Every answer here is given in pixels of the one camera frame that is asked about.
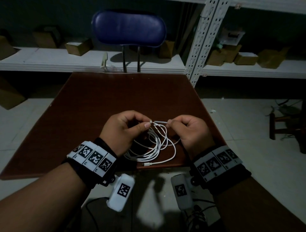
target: table top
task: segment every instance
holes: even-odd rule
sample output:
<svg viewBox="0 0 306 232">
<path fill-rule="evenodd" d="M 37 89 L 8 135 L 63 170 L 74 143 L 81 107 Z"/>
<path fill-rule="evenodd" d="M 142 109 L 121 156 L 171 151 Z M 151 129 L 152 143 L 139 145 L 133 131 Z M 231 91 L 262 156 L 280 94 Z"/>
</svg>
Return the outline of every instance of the table top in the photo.
<svg viewBox="0 0 306 232">
<path fill-rule="evenodd" d="M 194 115 L 205 120 L 216 144 L 225 145 L 185 75 L 73 73 L 15 152 L 0 179 L 46 174 L 81 142 L 98 137 L 111 115 L 125 110 L 136 110 L 154 121 L 167 121 L 181 114 Z M 168 135 L 177 141 L 173 130 Z M 172 160 L 148 167 L 122 157 L 124 162 L 120 162 L 118 171 L 187 166 L 180 142 L 176 149 Z M 169 146 L 154 161 L 166 160 L 173 153 L 173 147 Z"/>
</svg>

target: floor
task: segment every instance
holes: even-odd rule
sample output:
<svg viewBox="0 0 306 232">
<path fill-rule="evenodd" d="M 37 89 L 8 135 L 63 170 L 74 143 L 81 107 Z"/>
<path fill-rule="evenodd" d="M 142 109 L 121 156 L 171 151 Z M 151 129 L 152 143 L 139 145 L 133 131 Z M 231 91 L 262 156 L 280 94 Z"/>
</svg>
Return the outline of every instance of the floor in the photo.
<svg viewBox="0 0 306 232">
<path fill-rule="evenodd" d="M 11 110 L 0 107 L 0 171 L 13 156 L 32 126 L 52 102 L 52 98 L 30 98 Z M 271 106 L 274 99 L 202 98 L 202 102 L 231 147 L 244 162 L 252 176 L 293 214 L 306 223 L 306 155 L 299 152 L 294 138 L 270 140 L 268 134 Z M 170 178 L 188 172 L 188 168 L 144 171 L 136 174 L 136 185 L 125 209 L 116 214 L 108 211 L 107 217 L 116 220 L 112 231 L 183 231 L 180 211 L 173 193 Z M 33 179 L 0 181 L 0 199 L 35 181 Z M 111 187 L 97 185 L 89 199 L 108 196 Z M 212 200 L 202 190 L 201 197 Z M 105 207 L 103 200 L 89 206 L 99 218 Z M 209 224 L 219 219 L 216 208 L 207 210 Z M 94 231 L 89 215 L 84 214 L 81 231 Z M 103 228 L 107 220 L 98 220 Z"/>
</svg>

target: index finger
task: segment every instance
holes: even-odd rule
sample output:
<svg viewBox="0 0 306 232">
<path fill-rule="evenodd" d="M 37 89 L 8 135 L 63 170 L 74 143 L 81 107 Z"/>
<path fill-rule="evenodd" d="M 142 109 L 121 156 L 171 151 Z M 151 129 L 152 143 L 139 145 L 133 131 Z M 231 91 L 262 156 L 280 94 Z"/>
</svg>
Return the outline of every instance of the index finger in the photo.
<svg viewBox="0 0 306 232">
<path fill-rule="evenodd" d="M 177 116 L 176 118 L 172 119 L 172 120 L 176 120 L 179 121 L 187 126 L 189 126 L 190 124 L 192 124 L 193 122 L 197 121 L 199 118 L 192 116 L 192 115 L 187 115 L 187 114 L 182 114 Z"/>
<path fill-rule="evenodd" d="M 121 120 L 123 120 L 126 123 L 133 119 L 136 119 L 141 122 L 149 122 L 151 120 L 149 117 L 143 115 L 142 113 L 134 111 L 134 110 L 123 111 L 119 113 L 118 116 Z"/>
</svg>

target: person's left hand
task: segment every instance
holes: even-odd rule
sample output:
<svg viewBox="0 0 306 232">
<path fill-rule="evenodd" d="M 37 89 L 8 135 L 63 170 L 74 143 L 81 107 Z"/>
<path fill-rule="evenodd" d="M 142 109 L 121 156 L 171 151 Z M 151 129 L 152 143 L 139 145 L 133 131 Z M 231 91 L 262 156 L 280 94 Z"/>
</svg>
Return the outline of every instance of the person's left hand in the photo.
<svg viewBox="0 0 306 232">
<path fill-rule="evenodd" d="M 132 121 L 141 122 L 129 128 L 128 123 Z M 112 115 L 105 123 L 100 138 L 119 157 L 125 154 L 132 146 L 133 140 L 142 132 L 150 128 L 150 119 L 134 110 L 124 111 Z"/>
</svg>

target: wristband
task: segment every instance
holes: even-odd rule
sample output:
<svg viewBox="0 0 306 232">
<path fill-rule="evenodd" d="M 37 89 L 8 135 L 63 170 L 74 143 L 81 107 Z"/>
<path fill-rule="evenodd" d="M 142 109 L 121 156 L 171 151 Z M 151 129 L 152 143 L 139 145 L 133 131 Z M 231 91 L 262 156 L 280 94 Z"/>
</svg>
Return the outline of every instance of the wristband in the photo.
<svg viewBox="0 0 306 232">
<path fill-rule="evenodd" d="M 192 161 L 192 169 L 202 180 L 202 187 L 207 188 L 213 195 L 251 176 L 242 165 L 241 159 L 228 146 L 200 153 Z"/>
<path fill-rule="evenodd" d="M 95 184 L 89 183 L 84 176 L 90 176 L 95 183 L 108 186 L 116 168 L 117 156 L 103 140 L 101 141 L 99 145 L 103 146 L 103 148 L 92 142 L 84 141 L 67 155 L 68 160 L 66 162 L 70 163 L 89 188 L 93 188 Z"/>
</svg>

